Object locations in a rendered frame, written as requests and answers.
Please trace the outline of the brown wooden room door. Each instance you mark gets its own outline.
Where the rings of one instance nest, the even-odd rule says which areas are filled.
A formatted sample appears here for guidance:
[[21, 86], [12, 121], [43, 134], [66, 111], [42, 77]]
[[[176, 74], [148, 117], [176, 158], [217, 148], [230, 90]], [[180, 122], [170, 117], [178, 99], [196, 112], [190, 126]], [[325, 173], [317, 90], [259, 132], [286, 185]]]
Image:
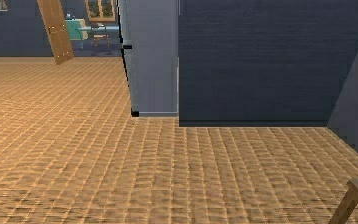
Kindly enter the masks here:
[[74, 57], [60, 0], [37, 0], [45, 31], [57, 65]]

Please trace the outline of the grey fridge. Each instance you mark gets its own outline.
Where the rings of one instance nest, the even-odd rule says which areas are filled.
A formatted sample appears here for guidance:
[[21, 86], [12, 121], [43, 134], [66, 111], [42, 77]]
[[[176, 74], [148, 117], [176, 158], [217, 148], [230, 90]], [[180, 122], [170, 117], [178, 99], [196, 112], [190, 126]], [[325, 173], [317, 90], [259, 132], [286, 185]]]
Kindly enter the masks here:
[[178, 115], [178, 0], [118, 0], [131, 114]]

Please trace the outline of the wooden framed window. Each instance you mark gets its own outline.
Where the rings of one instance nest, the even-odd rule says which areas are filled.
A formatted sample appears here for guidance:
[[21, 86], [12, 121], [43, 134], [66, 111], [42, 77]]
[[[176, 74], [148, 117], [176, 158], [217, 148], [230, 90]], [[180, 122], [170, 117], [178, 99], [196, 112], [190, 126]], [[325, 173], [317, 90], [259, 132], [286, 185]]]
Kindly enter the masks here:
[[117, 0], [85, 0], [88, 19], [92, 22], [114, 22]]

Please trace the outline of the pale blue table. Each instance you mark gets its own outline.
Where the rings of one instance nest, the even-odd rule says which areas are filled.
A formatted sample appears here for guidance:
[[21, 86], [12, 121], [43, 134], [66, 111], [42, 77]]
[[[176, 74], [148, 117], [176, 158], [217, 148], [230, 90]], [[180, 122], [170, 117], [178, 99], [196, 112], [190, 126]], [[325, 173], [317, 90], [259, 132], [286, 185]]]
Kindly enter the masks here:
[[105, 40], [107, 46], [110, 46], [110, 34], [119, 30], [118, 26], [102, 25], [102, 26], [85, 26], [77, 28], [76, 31], [79, 34], [80, 41], [84, 40], [84, 33], [88, 38], [92, 39], [94, 46], [98, 45], [99, 40]]

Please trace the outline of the brown wooden stool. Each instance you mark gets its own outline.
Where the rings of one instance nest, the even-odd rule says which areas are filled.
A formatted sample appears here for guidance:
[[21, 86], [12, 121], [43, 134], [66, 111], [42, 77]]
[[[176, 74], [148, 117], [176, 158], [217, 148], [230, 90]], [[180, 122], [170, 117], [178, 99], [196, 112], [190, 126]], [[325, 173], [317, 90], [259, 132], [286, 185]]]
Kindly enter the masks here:
[[355, 207], [358, 206], [358, 179], [350, 179], [347, 186], [348, 190], [328, 224], [346, 224]]

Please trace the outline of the wooden chair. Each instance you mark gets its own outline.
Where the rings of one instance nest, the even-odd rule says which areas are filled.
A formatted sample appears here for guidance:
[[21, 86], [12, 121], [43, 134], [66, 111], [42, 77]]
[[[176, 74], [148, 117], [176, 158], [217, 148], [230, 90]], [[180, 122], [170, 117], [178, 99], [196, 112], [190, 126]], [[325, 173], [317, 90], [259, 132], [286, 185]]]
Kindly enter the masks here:
[[107, 27], [104, 24], [92, 24], [91, 25], [91, 36], [93, 38], [94, 46], [98, 45], [99, 40], [105, 40], [107, 45], [110, 45], [109, 42], [109, 33], [107, 32]]

